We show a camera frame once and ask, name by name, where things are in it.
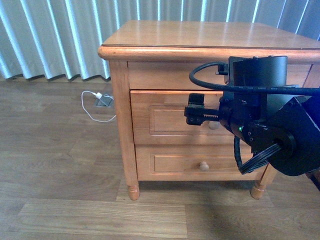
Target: white vertical curtain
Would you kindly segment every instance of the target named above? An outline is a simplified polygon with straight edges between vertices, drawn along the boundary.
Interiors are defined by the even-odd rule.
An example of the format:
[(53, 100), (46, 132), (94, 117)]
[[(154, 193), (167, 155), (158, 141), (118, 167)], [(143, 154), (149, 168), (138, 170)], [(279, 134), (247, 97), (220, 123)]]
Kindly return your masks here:
[(320, 38), (319, 0), (0, 0), (0, 77), (109, 77), (99, 45), (128, 20), (259, 22)]

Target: drawer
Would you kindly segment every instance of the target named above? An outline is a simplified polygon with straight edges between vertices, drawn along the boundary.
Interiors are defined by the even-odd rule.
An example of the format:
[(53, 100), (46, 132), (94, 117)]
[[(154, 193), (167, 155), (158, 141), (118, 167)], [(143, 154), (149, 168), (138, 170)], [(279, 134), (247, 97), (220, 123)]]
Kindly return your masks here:
[[(128, 79), (133, 90), (208, 90), (193, 84), (189, 73), (203, 62), (128, 62)], [(287, 84), (305, 82), (311, 65), (289, 64)], [(224, 76), (216, 75), (216, 66), (201, 70), (195, 76), (203, 81), (224, 84)]]
[[(257, 180), (264, 167), (242, 175), (233, 155), (233, 145), (137, 145), (139, 181)], [(252, 157), (251, 148), (241, 148), (242, 161)], [(202, 162), (207, 171), (200, 170)]]
[[(131, 110), (134, 143), (137, 145), (223, 145), (233, 143), (234, 136), (218, 122), (210, 129), (188, 125), (184, 109), (191, 91), (132, 90)], [(204, 103), (219, 108), (222, 92), (202, 91)]]

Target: drawer knob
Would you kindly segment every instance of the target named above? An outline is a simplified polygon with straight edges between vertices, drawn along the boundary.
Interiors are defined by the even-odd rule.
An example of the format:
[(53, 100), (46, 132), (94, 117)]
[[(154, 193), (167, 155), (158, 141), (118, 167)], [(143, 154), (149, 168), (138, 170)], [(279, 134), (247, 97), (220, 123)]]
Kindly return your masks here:
[(217, 130), (220, 127), (220, 122), (218, 121), (210, 121), (208, 124), (211, 130)]
[(200, 169), (202, 172), (208, 171), (208, 170), (209, 170), (209, 165), (207, 164), (206, 161), (202, 161), (202, 162), (200, 163), (199, 169)]

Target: white charging cable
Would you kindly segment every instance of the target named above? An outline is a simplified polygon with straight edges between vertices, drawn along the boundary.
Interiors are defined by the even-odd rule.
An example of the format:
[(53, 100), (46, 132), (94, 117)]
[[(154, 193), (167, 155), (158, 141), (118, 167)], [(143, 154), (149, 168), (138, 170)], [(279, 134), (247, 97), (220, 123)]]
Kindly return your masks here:
[(91, 94), (93, 94), (93, 95), (94, 95), (97, 99), (99, 99), (99, 100), (101, 99), (102, 96), (107, 97), (107, 98), (111, 98), (112, 100), (114, 99), (114, 97), (113, 97), (113, 96), (109, 96), (108, 94), (102, 95), (100, 92), (98, 92), (98, 93), (95, 93), (95, 92), (92, 92), (92, 91), (83, 91), (83, 92), (82, 92), (82, 94), (81, 94), (82, 108), (83, 108), (83, 110), (89, 115), (89, 117), (90, 117), (92, 120), (94, 120), (94, 121), (96, 121), (96, 122), (99, 122), (99, 123), (109, 123), (109, 122), (111, 122), (111, 121), (116, 117), (116, 115), (114, 115), (111, 119), (109, 119), (109, 120), (107, 120), (107, 121), (101, 121), (101, 120), (94, 119), (94, 118), (90, 115), (90, 113), (85, 109), (85, 106), (84, 106), (84, 93), (91, 93)]

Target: wooden nightstand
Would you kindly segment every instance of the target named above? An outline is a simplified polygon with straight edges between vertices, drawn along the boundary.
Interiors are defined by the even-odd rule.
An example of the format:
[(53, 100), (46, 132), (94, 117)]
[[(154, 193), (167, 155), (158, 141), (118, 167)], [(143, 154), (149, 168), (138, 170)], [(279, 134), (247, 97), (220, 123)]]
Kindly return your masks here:
[[(260, 23), (129, 21), (98, 50), (109, 60), (126, 184), (132, 200), (139, 181), (256, 180), (258, 199), (276, 174), (272, 166), (241, 175), (233, 135), (222, 126), (186, 124), (189, 93), (205, 93), (218, 108), (222, 92), (190, 82), (200, 64), (229, 56), (288, 56), (288, 84), (320, 85), (320, 42)], [(222, 84), (215, 69), (198, 78)], [(249, 159), (250, 147), (242, 144)]]

